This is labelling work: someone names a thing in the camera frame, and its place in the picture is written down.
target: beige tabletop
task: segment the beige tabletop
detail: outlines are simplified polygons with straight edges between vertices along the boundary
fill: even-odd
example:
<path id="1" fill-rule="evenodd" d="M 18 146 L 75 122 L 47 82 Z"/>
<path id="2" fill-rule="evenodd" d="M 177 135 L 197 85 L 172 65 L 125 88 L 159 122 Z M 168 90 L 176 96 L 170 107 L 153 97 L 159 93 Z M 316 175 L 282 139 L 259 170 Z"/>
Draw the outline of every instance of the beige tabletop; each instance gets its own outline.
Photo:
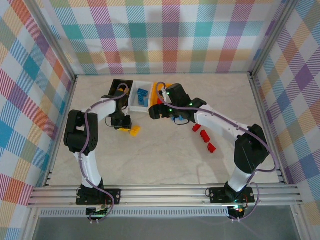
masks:
<path id="1" fill-rule="evenodd" d="M 113 79 L 180 83 L 191 99 L 203 99 L 237 122 L 262 125 L 246 74 L 80 76 L 71 110 L 83 110 L 96 103 L 108 94 Z M 178 126 L 169 118 L 152 120 L 142 112 L 130 112 L 130 116 L 133 126 L 141 126 L 136 137 L 106 126 L 104 120 L 98 125 L 96 160 L 105 185 L 222 184 L 233 173 L 234 149 L 214 132 L 206 129 L 216 147 L 210 153 L 200 131 L 192 131 L 193 123 Z M 269 156 L 260 168 L 273 166 Z M 253 181 L 279 182 L 276 173 L 259 173 Z M 80 184 L 79 165 L 62 141 L 50 185 Z"/>

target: plaid fabric backdrop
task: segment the plaid fabric backdrop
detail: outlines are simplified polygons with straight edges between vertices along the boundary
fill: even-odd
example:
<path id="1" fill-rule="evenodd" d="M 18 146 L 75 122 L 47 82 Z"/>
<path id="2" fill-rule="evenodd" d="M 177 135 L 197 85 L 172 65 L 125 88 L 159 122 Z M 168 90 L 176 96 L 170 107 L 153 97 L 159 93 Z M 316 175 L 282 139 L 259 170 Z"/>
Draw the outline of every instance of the plaid fabric backdrop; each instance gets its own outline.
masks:
<path id="1" fill-rule="evenodd" d="M 285 1 L 37 0 L 86 75 L 247 72 Z"/>
<path id="2" fill-rule="evenodd" d="M 71 80 L 22 0 L 0 0 L 0 239 L 18 238 Z"/>
<path id="3" fill-rule="evenodd" d="M 257 84 L 289 182 L 320 239 L 320 0 L 300 0 Z"/>

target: striped pattern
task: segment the striped pattern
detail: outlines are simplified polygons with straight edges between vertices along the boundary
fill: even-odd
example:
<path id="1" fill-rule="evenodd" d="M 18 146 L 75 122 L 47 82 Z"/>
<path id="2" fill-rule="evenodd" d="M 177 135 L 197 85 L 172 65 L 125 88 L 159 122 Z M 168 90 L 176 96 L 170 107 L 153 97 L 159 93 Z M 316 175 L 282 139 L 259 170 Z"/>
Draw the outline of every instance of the striped pattern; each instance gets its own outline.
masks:
<path id="1" fill-rule="evenodd" d="M 71 9 L 57 13 L 76 24 Z M 71 87 L 22 0 L 1 1 L 0 80 L 0 239 L 15 240 L 33 187 L 44 179 Z"/>
<path id="2" fill-rule="evenodd" d="M 320 2 L 300 0 L 256 83 L 291 184 L 320 239 Z"/>
<path id="3" fill-rule="evenodd" d="M 77 74 L 95 75 L 247 72 L 286 0 L 50 2 L 51 7 L 41 0 L 38 5 L 48 23 L 62 25 L 51 28 L 71 66 Z M 188 61 L 178 50 L 190 52 Z M 154 51 L 159 57 L 148 58 Z"/>

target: yellow object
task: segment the yellow object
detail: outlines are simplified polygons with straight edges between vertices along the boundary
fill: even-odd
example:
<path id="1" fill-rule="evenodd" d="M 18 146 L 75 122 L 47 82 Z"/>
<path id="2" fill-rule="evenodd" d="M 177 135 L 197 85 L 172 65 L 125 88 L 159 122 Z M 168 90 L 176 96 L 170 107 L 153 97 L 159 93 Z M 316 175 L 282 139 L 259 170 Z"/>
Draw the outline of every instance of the yellow object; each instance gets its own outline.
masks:
<path id="1" fill-rule="evenodd" d="M 130 131 L 130 135 L 136 137 L 140 129 L 141 129 L 140 126 L 134 126 Z"/>
<path id="2" fill-rule="evenodd" d="M 129 132 L 130 129 L 121 127 L 121 128 L 118 129 L 118 131 Z"/>
<path id="3" fill-rule="evenodd" d="M 168 88 L 170 87 L 172 84 L 171 83 L 166 83 L 165 86 Z M 157 91 L 160 91 L 163 87 L 162 84 L 159 85 L 158 87 L 158 90 L 156 90 L 156 86 L 157 86 L 157 82 L 155 82 L 153 84 L 153 87 L 152 87 L 152 91 L 151 91 L 151 94 L 150 94 L 150 107 L 152 107 L 153 105 L 156 105 L 158 104 L 158 96 L 157 96 Z"/>

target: red block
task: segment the red block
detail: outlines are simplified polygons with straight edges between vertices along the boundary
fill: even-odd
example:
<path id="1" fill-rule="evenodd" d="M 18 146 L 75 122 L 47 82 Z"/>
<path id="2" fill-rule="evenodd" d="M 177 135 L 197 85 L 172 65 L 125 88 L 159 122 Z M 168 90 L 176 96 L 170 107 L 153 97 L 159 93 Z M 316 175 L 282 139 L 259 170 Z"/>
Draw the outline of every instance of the red block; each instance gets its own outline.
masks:
<path id="1" fill-rule="evenodd" d="M 194 132 L 196 132 L 196 131 L 199 130 L 199 128 L 201 128 L 201 125 L 200 125 L 200 124 L 196 124 L 196 125 L 193 126 L 192 130 L 193 130 Z"/>
<path id="2" fill-rule="evenodd" d="M 213 145 L 211 144 L 211 142 L 209 142 L 209 144 L 208 144 L 208 150 L 209 150 L 210 153 L 213 154 L 213 153 L 215 152 L 215 150 L 217 150 L 217 149 L 216 149 L 215 146 L 213 146 Z"/>
<path id="3" fill-rule="evenodd" d="M 200 132 L 200 135 L 201 135 L 203 141 L 204 141 L 206 144 L 207 144 L 208 142 L 210 142 L 210 137 L 209 137 L 209 135 L 207 134 L 207 132 L 206 132 L 205 130 L 202 130 L 202 131 Z"/>

